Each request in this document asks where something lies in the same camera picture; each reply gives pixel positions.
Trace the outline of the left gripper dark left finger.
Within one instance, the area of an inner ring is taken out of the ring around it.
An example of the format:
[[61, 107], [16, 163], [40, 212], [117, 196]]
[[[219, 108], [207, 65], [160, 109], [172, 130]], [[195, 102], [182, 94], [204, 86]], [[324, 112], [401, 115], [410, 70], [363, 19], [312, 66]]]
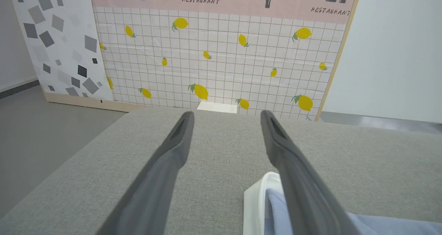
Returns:
[[179, 170], [186, 164], [194, 112], [184, 112], [96, 235], [164, 235]]

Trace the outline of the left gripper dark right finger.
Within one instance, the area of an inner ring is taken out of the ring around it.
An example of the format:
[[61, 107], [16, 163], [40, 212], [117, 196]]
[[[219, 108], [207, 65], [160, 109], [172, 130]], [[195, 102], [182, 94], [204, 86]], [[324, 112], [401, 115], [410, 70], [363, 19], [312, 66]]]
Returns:
[[361, 235], [276, 117], [261, 112], [267, 156], [278, 169], [294, 235]]

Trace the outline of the light blue polo shirt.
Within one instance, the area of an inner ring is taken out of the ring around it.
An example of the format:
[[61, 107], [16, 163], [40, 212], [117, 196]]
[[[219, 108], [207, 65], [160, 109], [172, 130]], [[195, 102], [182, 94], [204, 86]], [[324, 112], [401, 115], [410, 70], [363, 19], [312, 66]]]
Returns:
[[[294, 235], [280, 175], [267, 172], [244, 192], [243, 235]], [[442, 223], [348, 213], [361, 235], [442, 235]]]

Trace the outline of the grey fabric sofa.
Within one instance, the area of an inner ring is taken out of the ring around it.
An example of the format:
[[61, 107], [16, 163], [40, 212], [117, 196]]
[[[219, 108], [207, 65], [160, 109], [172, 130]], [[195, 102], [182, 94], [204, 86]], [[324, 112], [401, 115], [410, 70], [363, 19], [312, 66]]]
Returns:
[[[0, 235], [93, 235], [183, 109], [130, 112], [0, 219]], [[195, 111], [165, 234], [242, 234], [243, 192], [275, 171], [259, 116]], [[278, 119], [348, 212], [442, 223], [442, 135]]]

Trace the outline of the white box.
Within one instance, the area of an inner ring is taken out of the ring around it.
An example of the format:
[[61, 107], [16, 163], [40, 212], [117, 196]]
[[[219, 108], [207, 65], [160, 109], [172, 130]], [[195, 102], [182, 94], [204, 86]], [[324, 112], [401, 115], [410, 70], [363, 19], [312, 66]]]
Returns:
[[238, 107], [232, 104], [220, 104], [215, 102], [201, 101], [197, 107], [198, 110], [222, 113], [238, 113]]

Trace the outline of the lemon print partition panel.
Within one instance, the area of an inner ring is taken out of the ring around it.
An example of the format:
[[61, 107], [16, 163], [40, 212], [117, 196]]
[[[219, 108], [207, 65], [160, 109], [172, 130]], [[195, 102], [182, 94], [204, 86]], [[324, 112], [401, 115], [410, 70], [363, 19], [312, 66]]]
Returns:
[[319, 121], [359, 0], [92, 0], [113, 99]]

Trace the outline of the grey terrazzo print panel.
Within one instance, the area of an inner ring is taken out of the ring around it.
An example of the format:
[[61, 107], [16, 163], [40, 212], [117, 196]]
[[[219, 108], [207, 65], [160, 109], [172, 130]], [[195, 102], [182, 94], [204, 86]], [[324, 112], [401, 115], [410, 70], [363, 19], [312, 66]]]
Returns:
[[13, 0], [43, 90], [113, 101], [91, 0]]

